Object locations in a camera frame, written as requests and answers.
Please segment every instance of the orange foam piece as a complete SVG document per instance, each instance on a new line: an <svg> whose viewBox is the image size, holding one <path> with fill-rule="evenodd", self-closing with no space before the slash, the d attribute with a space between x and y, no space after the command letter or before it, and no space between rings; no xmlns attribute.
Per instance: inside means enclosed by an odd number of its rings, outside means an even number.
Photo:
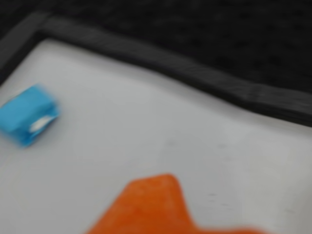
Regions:
<svg viewBox="0 0 312 234"><path fill-rule="evenodd" d="M192 222L179 182L159 175L131 182L88 234L261 234L201 230Z"/></svg>

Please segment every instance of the black fabric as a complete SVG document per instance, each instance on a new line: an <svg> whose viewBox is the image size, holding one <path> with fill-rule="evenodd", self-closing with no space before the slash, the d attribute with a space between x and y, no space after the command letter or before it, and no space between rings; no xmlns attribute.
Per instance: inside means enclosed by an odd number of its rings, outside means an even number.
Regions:
<svg viewBox="0 0 312 234"><path fill-rule="evenodd" d="M0 1L0 7L0 38L31 12L49 12L54 22L69 19L68 31L79 31L73 37L61 33L61 23L58 32L43 24L49 36L166 73L249 110L312 125L311 1L13 0ZM129 46L110 51L103 43L92 45L92 38L110 43L107 32L150 45L154 57L155 50L165 50L179 66L181 59L193 61L189 66L197 70L136 58Z"/></svg>

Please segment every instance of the black border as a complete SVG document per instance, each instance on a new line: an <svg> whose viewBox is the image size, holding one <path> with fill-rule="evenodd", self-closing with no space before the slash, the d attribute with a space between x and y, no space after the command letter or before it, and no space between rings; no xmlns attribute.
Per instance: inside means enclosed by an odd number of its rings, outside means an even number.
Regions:
<svg viewBox="0 0 312 234"><path fill-rule="evenodd" d="M308 93L243 80L146 42L45 12L30 14L0 40L0 85L46 38L158 71L256 113L312 126Z"/></svg>

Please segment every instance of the blue plastic piece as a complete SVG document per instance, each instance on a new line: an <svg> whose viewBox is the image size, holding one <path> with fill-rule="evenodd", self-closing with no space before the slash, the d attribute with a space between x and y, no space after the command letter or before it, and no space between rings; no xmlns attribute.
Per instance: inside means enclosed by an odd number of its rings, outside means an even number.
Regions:
<svg viewBox="0 0 312 234"><path fill-rule="evenodd" d="M58 116L55 100L34 85L0 108L0 130L26 147Z"/></svg>

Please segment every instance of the white surface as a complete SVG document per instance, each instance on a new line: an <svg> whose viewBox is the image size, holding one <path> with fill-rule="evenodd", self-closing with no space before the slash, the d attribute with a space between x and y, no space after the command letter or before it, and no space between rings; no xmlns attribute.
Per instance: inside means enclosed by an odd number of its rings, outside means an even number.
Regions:
<svg viewBox="0 0 312 234"><path fill-rule="evenodd" d="M312 130L53 41L0 88L41 83L62 115L37 143L0 138L0 233L81 234L132 179L176 175L201 226L310 234Z"/></svg>

